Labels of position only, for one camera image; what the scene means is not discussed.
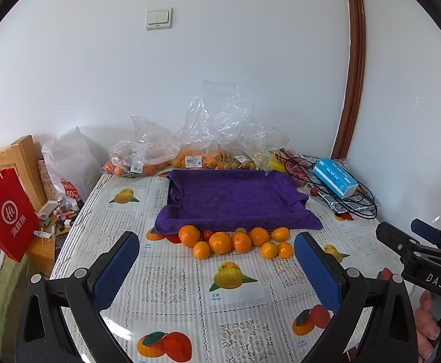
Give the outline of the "person's right hand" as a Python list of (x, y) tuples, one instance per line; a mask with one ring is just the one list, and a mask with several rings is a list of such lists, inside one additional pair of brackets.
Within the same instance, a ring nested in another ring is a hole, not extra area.
[(419, 307), (414, 311), (419, 362), (429, 361), (435, 350), (432, 342), (441, 335), (441, 328), (430, 312), (433, 303), (432, 293), (425, 290), (419, 297)]

